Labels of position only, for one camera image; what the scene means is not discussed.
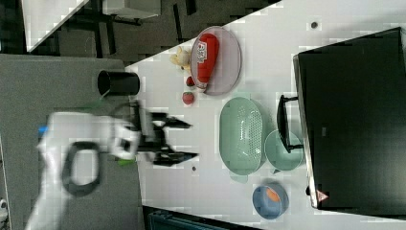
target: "blue bowl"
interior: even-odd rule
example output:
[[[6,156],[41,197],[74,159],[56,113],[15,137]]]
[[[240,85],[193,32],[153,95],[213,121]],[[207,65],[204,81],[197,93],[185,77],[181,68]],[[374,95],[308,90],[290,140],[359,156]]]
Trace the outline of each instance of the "blue bowl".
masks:
[[[289,199],[284,188],[276,183],[262,185],[253,193],[257,213],[265,219],[276,219],[286,211]]]

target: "orange food item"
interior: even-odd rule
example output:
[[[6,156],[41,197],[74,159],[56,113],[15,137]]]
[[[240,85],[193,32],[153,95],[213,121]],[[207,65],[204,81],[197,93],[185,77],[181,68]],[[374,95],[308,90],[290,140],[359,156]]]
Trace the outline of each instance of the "orange food item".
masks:
[[[266,195],[274,202],[279,202],[281,199],[279,198],[278,194],[272,191],[271,189],[266,189]]]

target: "white table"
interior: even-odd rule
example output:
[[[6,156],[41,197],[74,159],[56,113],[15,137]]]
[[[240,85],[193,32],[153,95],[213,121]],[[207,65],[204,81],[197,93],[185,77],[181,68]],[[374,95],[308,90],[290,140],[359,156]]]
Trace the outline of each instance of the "white table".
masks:
[[[21,1],[27,52],[31,52],[89,0]]]
[[[317,21],[319,27],[310,29]],[[192,107],[181,101],[187,76],[169,62],[172,48],[126,68],[142,79],[139,99],[151,110],[164,110],[193,124],[189,130],[171,129],[169,143],[178,150],[199,152],[198,158],[172,168],[151,165],[138,157],[143,205],[260,229],[404,229],[406,222],[315,210],[305,195],[306,168],[272,174],[266,162],[249,175],[246,184],[230,179],[218,149],[219,115],[236,91],[250,92],[276,123],[281,94],[295,95],[294,55],[319,46],[406,25],[404,0],[284,0],[245,16],[224,28],[233,32],[242,51],[240,81],[221,97],[198,95]],[[193,40],[183,46],[192,46]],[[299,110],[291,104],[293,132],[301,137]],[[277,181],[287,190],[290,207],[275,220],[261,218],[252,205],[252,192]]]

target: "yellow toy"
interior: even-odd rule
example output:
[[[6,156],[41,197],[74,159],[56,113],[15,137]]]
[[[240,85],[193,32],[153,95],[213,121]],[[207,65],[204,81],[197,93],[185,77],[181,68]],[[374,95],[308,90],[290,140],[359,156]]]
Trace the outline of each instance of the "yellow toy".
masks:
[[[182,50],[181,47],[178,47],[176,55],[170,56],[170,62],[191,73],[191,51]]]

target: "black cup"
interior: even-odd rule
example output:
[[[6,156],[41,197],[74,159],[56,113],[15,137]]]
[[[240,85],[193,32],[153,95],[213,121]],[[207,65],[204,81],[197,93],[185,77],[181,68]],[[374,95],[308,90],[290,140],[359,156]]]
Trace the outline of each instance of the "black cup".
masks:
[[[101,71],[98,77],[98,88],[101,95],[128,96],[137,95],[140,91],[140,78],[135,73]]]

